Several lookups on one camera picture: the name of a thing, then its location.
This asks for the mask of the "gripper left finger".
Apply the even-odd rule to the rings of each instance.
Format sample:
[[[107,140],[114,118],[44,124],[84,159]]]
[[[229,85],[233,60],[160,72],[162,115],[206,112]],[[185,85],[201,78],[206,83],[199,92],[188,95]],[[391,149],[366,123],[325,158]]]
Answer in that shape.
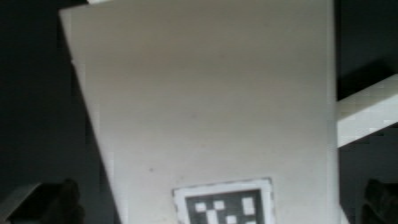
[[[0,201],[0,224],[85,224],[84,219],[80,189],[71,179],[20,186]]]

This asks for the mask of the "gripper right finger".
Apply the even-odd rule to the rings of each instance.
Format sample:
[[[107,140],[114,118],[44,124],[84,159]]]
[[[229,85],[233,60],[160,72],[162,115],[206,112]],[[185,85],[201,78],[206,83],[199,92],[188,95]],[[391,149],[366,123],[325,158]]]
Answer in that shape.
[[[398,224],[398,183],[368,181],[361,224]]]

